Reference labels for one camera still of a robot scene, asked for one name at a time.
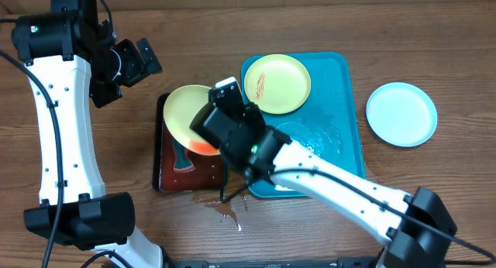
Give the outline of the wet sponge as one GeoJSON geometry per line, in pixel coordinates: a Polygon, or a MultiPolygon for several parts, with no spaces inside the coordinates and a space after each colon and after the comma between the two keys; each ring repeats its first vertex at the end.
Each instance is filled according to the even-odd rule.
{"type": "Polygon", "coordinates": [[[176,139],[172,139],[172,147],[175,155],[174,171],[177,173],[187,173],[193,171],[195,166],[188,157],[188,150],[176,139]]]}

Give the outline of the light blue plate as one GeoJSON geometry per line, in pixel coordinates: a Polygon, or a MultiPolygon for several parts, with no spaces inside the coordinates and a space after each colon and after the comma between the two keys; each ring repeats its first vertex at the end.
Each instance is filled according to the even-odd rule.
{"type": "Polygon", "coordinates": [[[438,124],[433,100],[421,88],[405,82],[377,88],[367,101],[366,117],[383,141],[408,148],[427,142],[438,124]]]}

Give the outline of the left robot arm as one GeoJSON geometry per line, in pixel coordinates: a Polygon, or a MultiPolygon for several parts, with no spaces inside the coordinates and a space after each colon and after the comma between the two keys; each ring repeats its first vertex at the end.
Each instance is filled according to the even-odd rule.
{"type": "Polygon", "coordinates": [[[50,0],[50,11],[15,21],[12,60],[28,78],[42,155],[38,207],[26,228],[56,244],[90,250],[117,267],[167,267],[162,247],[137,227],[130,194],[108,194],[95,156],[91,106],[119,99],[161,72],[146,39],[117,41],[112,20],[100,22],[103,0],[50,0]]]}

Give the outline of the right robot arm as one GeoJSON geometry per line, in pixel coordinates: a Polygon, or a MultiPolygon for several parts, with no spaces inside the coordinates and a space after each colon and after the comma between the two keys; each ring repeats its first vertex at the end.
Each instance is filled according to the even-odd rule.
{"type": "Polygon", "coordinates": [[[420,187],[409,194],[345,171],[266,125],[256,106],[234,112],[208,103],[190,127],[250,182],[265,180],[290,188],[359,225],[384,247],[378,267],[446,265],[457,227],[439,196],[429,189],[420,187]]]}

